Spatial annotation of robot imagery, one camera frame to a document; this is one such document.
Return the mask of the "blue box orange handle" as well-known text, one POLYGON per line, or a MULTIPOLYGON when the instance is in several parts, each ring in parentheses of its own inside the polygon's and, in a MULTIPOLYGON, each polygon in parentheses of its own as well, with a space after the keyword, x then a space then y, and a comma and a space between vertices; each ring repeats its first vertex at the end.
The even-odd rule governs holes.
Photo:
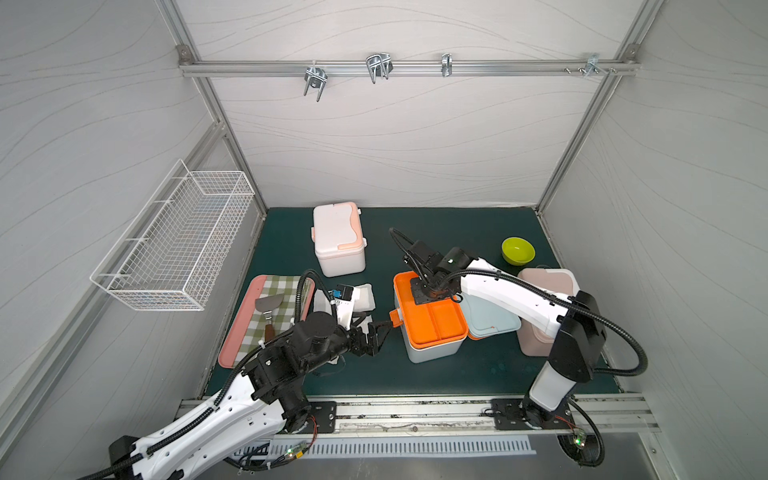
POLYGON ((450 299, 417 304, 413 272, 393 279, 395 308, 390 312, 394 328, 400 329, 409 360, 423 363, 458 352, 467 340, 515 332, 521 320, 512 312, 487 300, 469 296, 456 303, 450 299))

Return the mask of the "white box peach handle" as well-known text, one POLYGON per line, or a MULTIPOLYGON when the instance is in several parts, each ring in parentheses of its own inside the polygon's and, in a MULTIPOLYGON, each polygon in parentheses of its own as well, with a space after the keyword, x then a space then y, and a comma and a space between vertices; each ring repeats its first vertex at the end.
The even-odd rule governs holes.
POLYGON ((354 202, 317 206, 313 209, 311 237, 315 256, 325 277, 363 272, 367 240, 361 211, 354 202))

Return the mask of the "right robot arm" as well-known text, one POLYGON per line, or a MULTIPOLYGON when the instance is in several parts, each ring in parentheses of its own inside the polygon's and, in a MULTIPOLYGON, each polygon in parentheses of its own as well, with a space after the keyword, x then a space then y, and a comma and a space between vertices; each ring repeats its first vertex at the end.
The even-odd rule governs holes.
POLYGON ((461 248, 442 254, 421 240, 409 238, 399 241, 398 247, 404 263, 417 276, 412 284, 417 302, 460 302, 477 297, 553 337, 547 360, 527 393, 516 405, 496 410, 494 415, 498 419, 519 421, 531 430, 542 430, 556 419, 561 408, 584 412, 573 398, 577 385, 602 374, 635 377, 648 368, 648 356, 641 344, 624 328, 602 316, 595 298, 585 291, 566 295, 545 290, 461 248), (608 331, 622 338, 635 352, 635 366, 599 366, 608 331))

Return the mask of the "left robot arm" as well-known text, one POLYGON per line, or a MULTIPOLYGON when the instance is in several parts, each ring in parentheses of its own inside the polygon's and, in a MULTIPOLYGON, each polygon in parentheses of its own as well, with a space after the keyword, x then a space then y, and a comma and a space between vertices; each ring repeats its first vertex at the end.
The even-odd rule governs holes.
POLYGON ((375 356, 389 320, 340 325, 312 312, 246 355, 215 395, 171 424, 144 437, 123 436, 110 446, 109 467, 95 479, 194 479, 251 442, 309 424, 303 391, 307 375, 350 353, 375 356))

